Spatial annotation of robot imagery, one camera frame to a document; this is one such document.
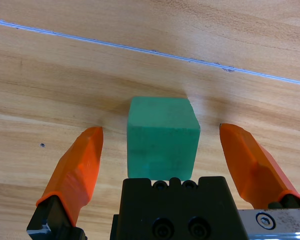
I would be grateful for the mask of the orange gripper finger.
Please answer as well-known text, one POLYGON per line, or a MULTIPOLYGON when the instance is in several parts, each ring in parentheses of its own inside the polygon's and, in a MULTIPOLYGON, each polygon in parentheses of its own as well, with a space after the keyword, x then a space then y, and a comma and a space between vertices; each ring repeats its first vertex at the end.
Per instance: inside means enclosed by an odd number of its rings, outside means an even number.
POLYGON ((254 209, 300 208, 300 194, 250 132, 222 123, 219 135, 228 170, 242 199, 254 209))
POLYGON ((77 227, 81 208, 92 199, 100 170, 104 143, 102 127, 83 131, 58 161, 36 202, 26 228, 33 240, 86 240, 77 227))

